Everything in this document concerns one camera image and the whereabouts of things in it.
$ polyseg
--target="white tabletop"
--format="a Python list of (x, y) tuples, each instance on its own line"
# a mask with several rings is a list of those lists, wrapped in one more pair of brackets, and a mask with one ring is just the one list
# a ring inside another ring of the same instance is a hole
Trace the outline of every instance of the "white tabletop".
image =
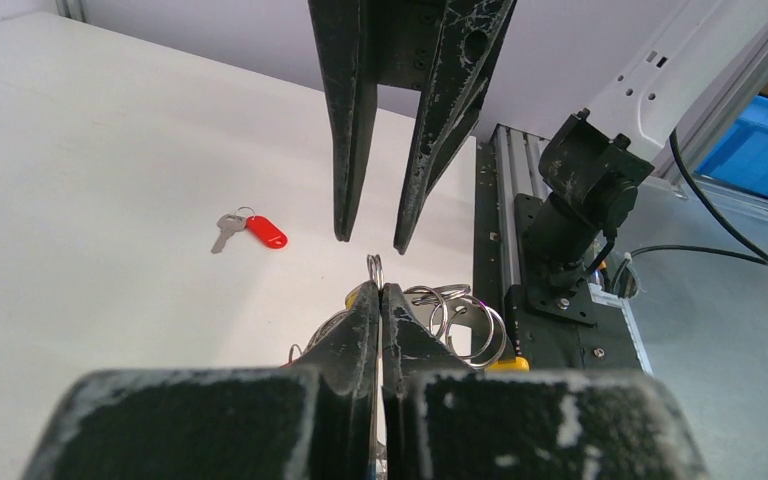
[[(470, 139), (392, 248), (413, 120), (379, 111), (350, 243), (332, 231), (322, 93), (34, 14), (0, 23), (0, 479), (15, 478), (82, 374), (276, 365), (385, 278), (472, 279)], [(212, 255), (239, 206), (289, 237)]]

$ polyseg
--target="blue crate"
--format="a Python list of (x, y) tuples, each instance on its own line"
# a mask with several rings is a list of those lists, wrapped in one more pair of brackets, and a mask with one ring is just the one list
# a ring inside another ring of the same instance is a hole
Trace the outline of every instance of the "blue crate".
[(768, 98), (752, 101), (696, 172), (768, 197)]

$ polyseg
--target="gray floor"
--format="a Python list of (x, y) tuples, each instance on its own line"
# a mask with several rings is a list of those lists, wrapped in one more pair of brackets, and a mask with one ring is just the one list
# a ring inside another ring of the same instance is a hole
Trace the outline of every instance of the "gray floor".
[[(768, 252), (768, 211), (716, 203)], [(696, 199), (644, 185), (618, 249), (663, 243), (744, 251)], [(768, 268), (692, 252), (647, 253), (634, 267), (644, 291), (631, 305), (655, 376), (713, 477), (768, 479)]]

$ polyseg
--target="silver key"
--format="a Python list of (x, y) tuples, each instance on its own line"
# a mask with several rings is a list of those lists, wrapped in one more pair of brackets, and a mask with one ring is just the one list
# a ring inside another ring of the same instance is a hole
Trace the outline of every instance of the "silver key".
[(216, 226), (219, 227), (219, 238), (216, 239), (216, 243), (213, 244), (213, 248), (210, 249), (211, 253), (219, 253), (225, 248), (225, 242), (231, 238), (237, 232), (242, 232), (246, 229), (246, 219), (238, 217), (237, 215), (223, 215), (222, 218), (216, 222)]

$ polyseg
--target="black cable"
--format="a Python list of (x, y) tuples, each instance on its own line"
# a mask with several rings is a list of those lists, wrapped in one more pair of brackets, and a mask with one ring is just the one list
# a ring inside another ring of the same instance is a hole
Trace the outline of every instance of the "black cable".
[(679, 152), (678, 149), (678, 134), (676, 134), (675, 129), (673, 129), (672, 133), (670, 133), (670, 150), (672, 151), (673, 159), (676, 162), (678, 171), (681, 172), (681, 176), (684, 177), (687, 185), (691, 190), (693, 190), (693, 193), (696, 194), (696, 197), (699, 198), (699, 201), (702, 202), (702, 205), (704, 205), (705, 209), (708, 210), (708, 213), (710, 213), (711, 216), (713, 216), (717, 221), (717, 223), (719, 223), (720, 226), (722, 226), (735, 240), (740, 242), (744, 247), (751, 250), (752, 253), (757, 255), (757, 257), (744, 253), (720, 250), (718, 248), (696, 247), (693, 245), (653, 245), (651, 247), (638, 248), (637, 250), (631, 252), (628, 257), (624, 258), (622, 263), (620, 263), (620, 266), (617, 268), (617, 273), (614, 274), (614, 289), (612, 290), (612, 293), (614, 294), (618, 293), (616, 290), (620, 285), (620, 276), (623, 274), (623, 272), (625, 272), (626, 268), (628, 268), (628, 264), (631, 262), (631, 259), (646, 252), (657, 252), (660, 250), (683, 250), (688, 252), (710, 253), (713, 255), (722, 255), (724, 257), (738, 258), (740, 260), (746, 260), (748, 262), (757, 263), (759, 265), (768, 267), (767, 252), (761, 250), (748, 238), (744, 237), (743, 234), (738, 232), (737, 229), (734, 228), (732, 224), (725, 219), (725, 217), (723, 217), (719, 210), (717, 210), (717, 207), (715, 207), (714, 204), (708, 200), (708, 197), (705, 196), (705, 194), (702, 192), (702, 189), (699, 188), (699, 185), (697, 185), (693, 180), (693, 177), (690, 176), (690, 172), (687, 171), (687, 167), (684, 165), (684, 159), (682, 158), (681, 152)]

